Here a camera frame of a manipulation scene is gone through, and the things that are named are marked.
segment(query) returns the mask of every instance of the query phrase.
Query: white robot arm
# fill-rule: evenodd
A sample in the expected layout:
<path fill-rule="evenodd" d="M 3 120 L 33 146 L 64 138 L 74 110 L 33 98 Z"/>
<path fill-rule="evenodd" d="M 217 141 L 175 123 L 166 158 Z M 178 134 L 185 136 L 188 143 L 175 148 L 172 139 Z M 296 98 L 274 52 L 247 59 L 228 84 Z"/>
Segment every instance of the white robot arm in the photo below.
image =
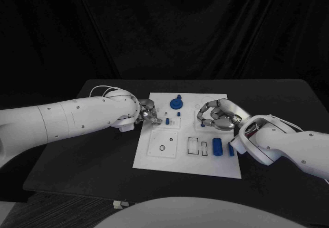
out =
<path fill-rule="evenodd" d="M 214 107 L 214 120 L 204 119 L 204 112 Z M 219 130 L 240 127 L 231 146 L 245 152 L 264 165 L 287 157 L 309 174 L 329 179 L 329 134 L 305 132 L 294 124 L 271 115 L 251 115 L 229 100 L 215 100 L 201 108 L 198 119 Z"/>
<path fill-rule="evenodd" d="M 53 104 L 0 110 L 0 167 L 27 149 L 107 127 L 121 132 L 143 120 L 160 124 L 154 103 L 126 90 Z"/>

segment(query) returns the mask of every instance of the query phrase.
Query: black backdrop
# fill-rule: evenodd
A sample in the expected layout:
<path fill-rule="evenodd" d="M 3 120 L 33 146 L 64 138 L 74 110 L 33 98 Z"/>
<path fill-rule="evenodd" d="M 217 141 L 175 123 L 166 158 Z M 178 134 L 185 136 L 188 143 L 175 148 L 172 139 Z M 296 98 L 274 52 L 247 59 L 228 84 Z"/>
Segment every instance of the black backdrop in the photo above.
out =
<path fill-rule="evenodd" d="M 316 0 L 2 1 L 0 109 L 72 99 L 91 78 L 302 78 L 328 105 L 328 13 Z M 0 200 L 30 195 L 42 150 L 0 170 Z"/>

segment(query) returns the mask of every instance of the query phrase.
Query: robotic hand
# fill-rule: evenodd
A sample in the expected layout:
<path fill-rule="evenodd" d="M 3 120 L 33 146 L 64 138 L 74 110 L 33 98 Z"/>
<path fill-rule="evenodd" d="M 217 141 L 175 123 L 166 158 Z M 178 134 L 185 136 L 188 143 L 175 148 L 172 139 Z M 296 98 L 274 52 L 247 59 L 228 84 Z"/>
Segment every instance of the robotic hand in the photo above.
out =
<path fill-rule="evenodd" d="M 121 89 L 108 92 L 105 97 L 0 110 L 0 167 L 17 154 L 39 145 L 110 126 L 120 128 L 121 132 L 130 131 L 143 120 L 162 123 L 154 102 L 137 100 Z"/>
<path fill-rule="evenodd" d="M 214 107 L 211 117 L 204 112 Z M 208 102 L 198 113 L 198 120 L 222 131 L 240 128 L 231 146 L 245 152 L 264 165 L 287 157 L 309 174 L 329 179 L 329 134 L 305 132 L 294 124 L 271 115 L 251 115 L 228 99 Z"/>

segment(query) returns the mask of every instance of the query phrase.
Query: gray floor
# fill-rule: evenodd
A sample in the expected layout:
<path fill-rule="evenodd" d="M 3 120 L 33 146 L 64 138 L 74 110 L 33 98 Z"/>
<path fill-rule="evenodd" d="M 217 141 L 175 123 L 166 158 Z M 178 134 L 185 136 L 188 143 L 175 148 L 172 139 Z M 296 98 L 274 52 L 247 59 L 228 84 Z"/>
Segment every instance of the gray floor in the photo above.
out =
<path fill-rule="evenodd" d="M 38 192 L 16 203 L 0 228 L 92 228 L 117 211 L 113 200 Z"/>

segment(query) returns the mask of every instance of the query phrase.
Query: black table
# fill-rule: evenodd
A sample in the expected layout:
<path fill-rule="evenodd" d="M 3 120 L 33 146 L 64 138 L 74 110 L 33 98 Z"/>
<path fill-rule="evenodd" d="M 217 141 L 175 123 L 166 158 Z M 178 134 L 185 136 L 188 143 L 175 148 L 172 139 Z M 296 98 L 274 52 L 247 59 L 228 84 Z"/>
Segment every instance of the black table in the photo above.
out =
<path fill-rule="evenodd" d="M 271 114 L 303 130 L 329 132 L 329 113 L 302 80 L 90 80 L 78 98 L 97 85 L 130 91 L 218 93 L 253 115 Z M 105 88 L 94 90 L 103 95 Z M 25 189 L 78 194 L 128 202 L 173 196 L 231 201 L 268 211 L 302 224 L 329 225 L 329 185 L 303 173 L 281 157 L 261 165 L 238 155 L 242 179 L 133 169 L 141 124 L 128 132 L 107 128 L 48 144 L 25 182 Z"/>

